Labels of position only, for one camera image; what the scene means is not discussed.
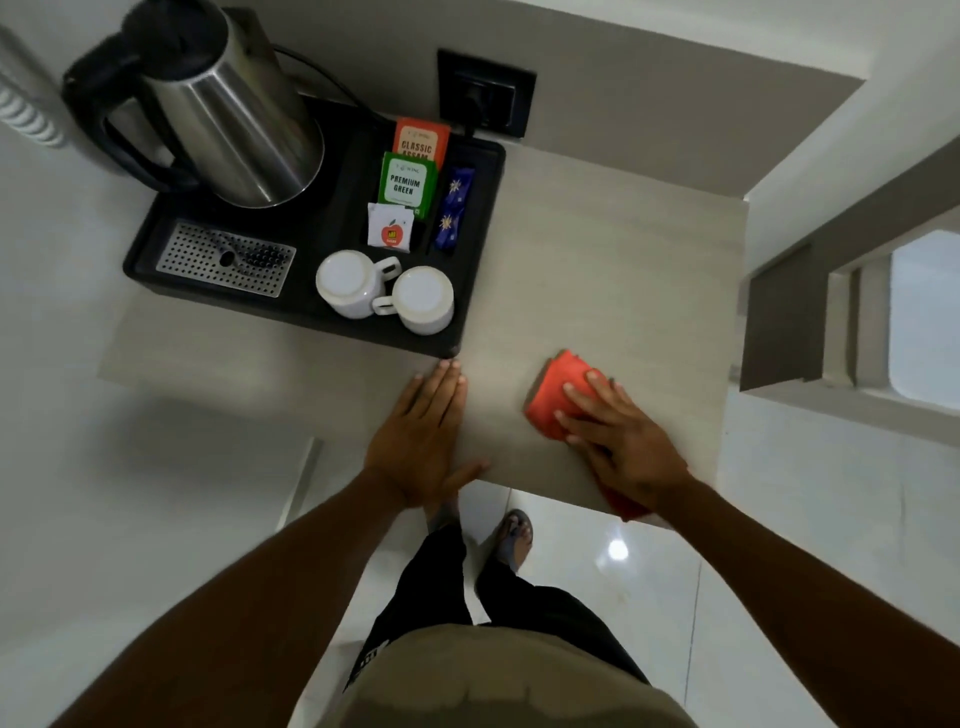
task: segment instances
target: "blue packet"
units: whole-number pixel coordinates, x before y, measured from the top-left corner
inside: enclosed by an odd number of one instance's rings
[[[440,205],[440,223],[433,245],[438,251],[449,251],[457,247],[457,233],[460,219],[467,208],[467,196],[473,182],[472,167],[454,167],[450,173],[450,183],[446,197]]]

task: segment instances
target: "person's left arm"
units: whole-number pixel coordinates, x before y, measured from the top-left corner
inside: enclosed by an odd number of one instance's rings
[[[396,515],[452,496],[486,467],[450,472],[466,401],[456,363],[415,377],[346,489],[158,619],[55,728],[284,728]]]

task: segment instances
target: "electrical outlet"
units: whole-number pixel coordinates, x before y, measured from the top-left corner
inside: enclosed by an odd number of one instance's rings
[[[526,134],[536,73],[441,49],[437,75],[442,119],[517,138]]]

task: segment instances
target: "black pants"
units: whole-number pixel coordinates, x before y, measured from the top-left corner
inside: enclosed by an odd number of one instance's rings
[[[407,632],[437,624],[473,625],[464,599],[466,557],[459,523],[426,537],[403,570],[394,598],[373,623],[348,685],[381,649]],[[491,559],[477,577],[476,591],[492,626],[554,635],[650,684],[607,625],[564,590],[535,587]]]

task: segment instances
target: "black kettle lid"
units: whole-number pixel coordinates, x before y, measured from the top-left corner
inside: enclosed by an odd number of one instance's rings
[[[207,0],[143,0],[124,18],[121,35],[143,75],[183,81],[217,62],[229,28],[223,11]]]

